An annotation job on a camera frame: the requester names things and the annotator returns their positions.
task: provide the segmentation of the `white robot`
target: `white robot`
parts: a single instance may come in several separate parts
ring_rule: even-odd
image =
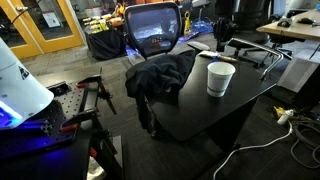
[[[0,38],[0,130],[19,126],[53,100]]]

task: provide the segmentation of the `white cup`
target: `white cup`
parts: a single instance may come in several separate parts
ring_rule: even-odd
[[[225,62],[214,62],[208,65],[207,92],[211,96],[221,97],[226,92],[236,68]]]

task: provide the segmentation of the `blue light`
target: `blue light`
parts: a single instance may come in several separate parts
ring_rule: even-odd
[[[12,116],[15,119],[22,119],[22,116],[15,112],[13,109],[11,109],[9,106],[4,104],[2,101],[0,101],[0,109],[2,109],[4,112],[8,113],[10,116]]]

